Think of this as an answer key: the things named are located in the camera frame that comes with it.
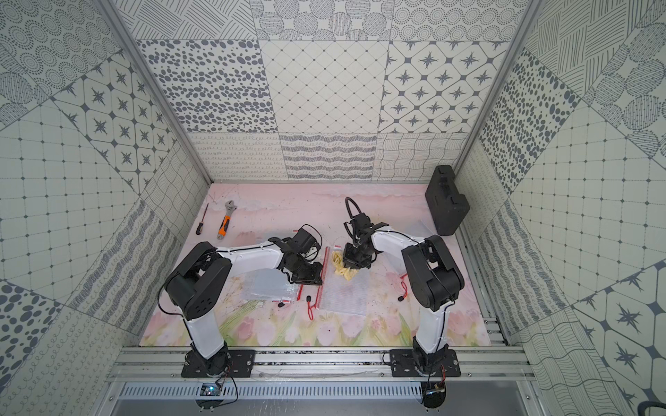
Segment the crosshatch pattern tile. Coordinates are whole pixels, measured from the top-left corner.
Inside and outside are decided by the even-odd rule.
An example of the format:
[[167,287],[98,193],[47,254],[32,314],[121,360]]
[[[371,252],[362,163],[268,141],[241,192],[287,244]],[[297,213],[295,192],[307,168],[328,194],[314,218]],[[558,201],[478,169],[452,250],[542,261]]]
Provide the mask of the crosshatch pattern tile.
[[666,169],[666,10],[658,3],[619,47],[583,99]]
[[510,41],[527,0],[396,0],[392,38]]
[[394,0],[250,0],[259,39],[387,41]]
[[525,48],[583,95],[652,3],[547,0]]
[[377,133],[386,43],[260,44],[280,133]]
[[280,134],[290,180],[370,180],[376,134]]
[[288,179],[277,133],[192,133],[190,139],[213,180]]
[[1,277],[66,300],[137,200],[46,101],[0,131]]
[[553,72],[523,50],[479,136],[508,193],[520,183],[579,101]]
[[666,261],[573,305],[627,404],[666,401]]
[[666,258],[666,172],[583,103],[511,200],[571,299]]
[[508,42],[389,42],[379,131],[469,133]]
[[373,180],[430,180],[435,167],[456,165],[466,134],[378,134]]
[[121,47],[91,0],[3,0],[0,41],[51,95]]
[[176,140],[122,51],[52,100],[136,193],[143,191]]
[[115,0],[135,39],[256,39],[248,0]]
[[256,41],[141,41],[139,48],[187,131],[276,131]]

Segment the ventilated metal panel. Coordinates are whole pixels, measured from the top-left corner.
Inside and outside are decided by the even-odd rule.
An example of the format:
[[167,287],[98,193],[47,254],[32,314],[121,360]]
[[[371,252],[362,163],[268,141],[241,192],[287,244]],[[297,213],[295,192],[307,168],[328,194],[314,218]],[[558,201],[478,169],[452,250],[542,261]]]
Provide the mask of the ventilated metal panel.
[[[417,381],[307,382],[236,381],[238,399],[419,399]],[[229,380],[219,396],[202,396],[203,386],[211,383],[127,383],[121,399],[234,399],[236,391]]]

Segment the patterned wall panel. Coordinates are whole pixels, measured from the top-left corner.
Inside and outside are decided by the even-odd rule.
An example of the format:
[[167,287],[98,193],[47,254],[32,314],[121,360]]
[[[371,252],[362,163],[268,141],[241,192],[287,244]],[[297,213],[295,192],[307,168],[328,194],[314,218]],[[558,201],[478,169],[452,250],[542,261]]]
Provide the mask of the patterned wall panel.
[[389,42],[380,132],[469,133],[508,42]]
[[481,234],[476,251],[510,335],[569,305],[510,200]]
[[290,180],[370,180],[376,134],[281,134]]
[[0,131],[2,277],[65,301],[138,196],[54,103]]
[[584,99],[666,169],[664,11],[655,4],[654,11],[639,22],[618,48]]
[[396,0],[391,39],[510,41],[527,0]]
[[466,134],[378,134],[372,179],[429,181],[435,167],[455,166]]
[[567,297],[666,258],[666,171],[581,103],[511,200]]
[[259,39],[387,41],[394,0],[250,0]]
[[652,3],[547,0],[525,47],[582,95]]
[[586,333],[567,308],[521,330],[511,342],[525,349],[553,416],[634,414],[637,403],[625,400]]
[[375,133],[386,43],[260,41],[280,133]]
[[141,41],[139,47],[187,131],[276,131],[256,41]]
[[287,180],[280,136],[274,134],[190,134],[213,180]]
[[553,72],[523,50],[479,136],[508,193],[579,101]]
[[115,0],[136,39],[256,39],[248,0]]
[[472,144],[463,166],[456,177],[456,187],[470,203],[464,222],[470,238],[476,242],[508,195],[481,143]]
[[91,0],[6,0],[1,21],[7,53],[47,96],[120,49]]
[[661,260],[573,305],[631,408],[644,400],[666,402],[664,276]]

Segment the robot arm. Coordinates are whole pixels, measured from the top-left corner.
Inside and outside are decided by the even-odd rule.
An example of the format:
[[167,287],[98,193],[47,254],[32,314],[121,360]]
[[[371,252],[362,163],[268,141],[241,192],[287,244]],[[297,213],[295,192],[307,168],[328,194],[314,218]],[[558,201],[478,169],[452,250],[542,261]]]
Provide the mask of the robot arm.
[[256,246],[215,248],[197,244],[165,282],[166,292],[182,311],[192,338],[192,354],[213,376],[224,371],[228,359],[212,309],[228,278],[261,269],[287,269],[293,284],[321,286],[322,264],[309,262],[306,254],[320,245],[303,228],[293,238],[269,238]]

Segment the yellow object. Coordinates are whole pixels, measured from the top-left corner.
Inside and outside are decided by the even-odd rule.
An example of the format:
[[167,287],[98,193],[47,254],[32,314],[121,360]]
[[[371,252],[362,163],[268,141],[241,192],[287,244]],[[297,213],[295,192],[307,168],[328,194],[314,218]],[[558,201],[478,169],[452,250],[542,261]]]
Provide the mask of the yellow object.
[[342,262],[342,254],[340,252],[333,252],[332,260],[333,266],[335,266],[335,274],[338,276],[342,276],[347,280],[351,280],[358,273],[358,270],[344,267],[344,263]]

